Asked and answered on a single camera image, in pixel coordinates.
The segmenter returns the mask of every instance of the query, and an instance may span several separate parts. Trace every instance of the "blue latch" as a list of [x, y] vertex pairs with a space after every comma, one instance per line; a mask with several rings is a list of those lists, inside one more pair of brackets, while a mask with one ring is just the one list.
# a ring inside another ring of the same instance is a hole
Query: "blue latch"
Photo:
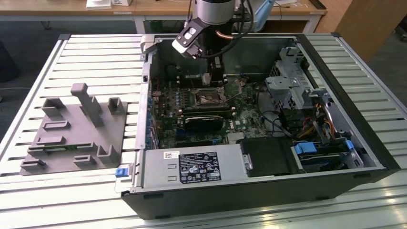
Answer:
[[116, 177], [128, 177], [128, 168], [117, 168]]
[[349, 140], [345, 140], [345, 146], [348, 147], [349, 150], [355, 148], [353, 143]]
[[297, 154], [316, 153], [316, 148], [312, 142], [300, 142], [293, 148]]

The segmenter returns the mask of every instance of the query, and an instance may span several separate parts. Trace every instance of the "power supply label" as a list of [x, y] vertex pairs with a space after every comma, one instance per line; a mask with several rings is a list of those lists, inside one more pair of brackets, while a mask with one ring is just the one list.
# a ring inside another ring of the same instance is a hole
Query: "power supply label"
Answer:
[[182, 184], [221, 180], [217, 153], [180, 154], [178, 177]]

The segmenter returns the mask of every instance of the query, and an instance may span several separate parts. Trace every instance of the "floor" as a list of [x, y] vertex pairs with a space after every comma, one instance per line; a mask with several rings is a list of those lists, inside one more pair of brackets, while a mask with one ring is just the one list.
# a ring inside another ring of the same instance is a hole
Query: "floor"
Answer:
[[[48, 55], [62, 33], [70, 34], [117, 34], [134, 33], [130, 21], [61, 21], [50, 23], [50, 30], [44, 30], [40, 22], [0, 22], [0, 41], [20, 68], [18, 77], [0, 83], [0, 140], [18, 111], [29, 87], [32, 86]], [[384, 81], [395, 95], [407, 105], [407, 42], [391, 35], [368, 65]]]

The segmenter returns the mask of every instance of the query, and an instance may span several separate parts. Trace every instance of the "table leg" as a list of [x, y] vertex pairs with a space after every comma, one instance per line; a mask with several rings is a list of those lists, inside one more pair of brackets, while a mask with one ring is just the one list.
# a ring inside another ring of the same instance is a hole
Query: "table leg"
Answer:
[[309, 18], [309, 20], [306, 21], [302, 33], [313, 33], [318, 20], [320, 20], [320, 15], [314, 15]]
[[145, 33], [145, 26], [144, 26], [145, 17], [134, 16], [133, 19], [134, 19], [134, 24], [136, 24], [136, 32], [138, 34], [144, 34]]

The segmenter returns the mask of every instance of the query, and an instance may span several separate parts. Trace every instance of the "motherboard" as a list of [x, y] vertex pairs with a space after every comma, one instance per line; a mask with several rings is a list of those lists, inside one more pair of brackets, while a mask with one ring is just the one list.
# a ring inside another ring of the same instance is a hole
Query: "motherboard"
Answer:
[[256, 83], [240, 76], [221, 87], [201, 87], [188, 76], [152, 93], [158, 148], [234, 144], [266, 136], [257, 112]]

